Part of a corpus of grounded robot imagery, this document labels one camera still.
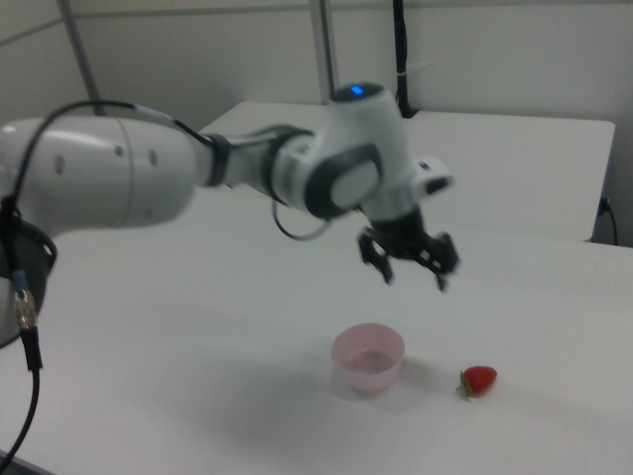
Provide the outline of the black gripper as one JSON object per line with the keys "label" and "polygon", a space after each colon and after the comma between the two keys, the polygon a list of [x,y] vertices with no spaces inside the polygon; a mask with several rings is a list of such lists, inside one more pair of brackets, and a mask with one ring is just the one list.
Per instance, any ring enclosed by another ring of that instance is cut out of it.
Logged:
{"label": "black gripper", "polygon": [[[433,237],[426,232],[418,206],[395,219],[371,220],[370,225],[357,240],[361,260],[375,268],[386,284],[394,279],[389,256],[419,258],[419,264],[435,275],[439,291],[447,291],[448,279],[460,263],[457,248],[449,234]],[[386,253],[379,251],[376,244]]]}

